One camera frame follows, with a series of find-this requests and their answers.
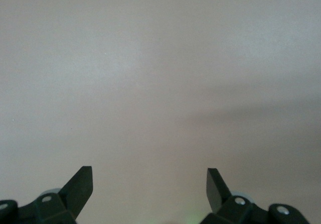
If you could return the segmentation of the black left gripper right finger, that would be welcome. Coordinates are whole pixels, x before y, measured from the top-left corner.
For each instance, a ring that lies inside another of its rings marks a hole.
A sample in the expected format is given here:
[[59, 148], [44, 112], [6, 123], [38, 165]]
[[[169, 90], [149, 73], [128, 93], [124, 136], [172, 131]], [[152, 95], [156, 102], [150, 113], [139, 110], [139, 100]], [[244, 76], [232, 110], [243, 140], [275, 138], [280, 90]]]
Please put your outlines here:
[[309, 224], [293, 206], [275, 203], [264, 210], [248, 198], [232, 194], [216, 168], [207, 170], [206, 194], [212, 212], [201, 223]]

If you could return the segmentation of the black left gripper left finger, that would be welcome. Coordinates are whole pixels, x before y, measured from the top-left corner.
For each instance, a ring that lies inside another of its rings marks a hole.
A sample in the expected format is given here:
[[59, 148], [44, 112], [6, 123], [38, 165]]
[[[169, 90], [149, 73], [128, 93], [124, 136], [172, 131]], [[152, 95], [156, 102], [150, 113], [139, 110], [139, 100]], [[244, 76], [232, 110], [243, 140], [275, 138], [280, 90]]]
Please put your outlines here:
[[47, 190], [25, 206], [1, 200], [1, 223], [76, 223], [92, 192], [92, 167], [83, 166], [61, 189]]

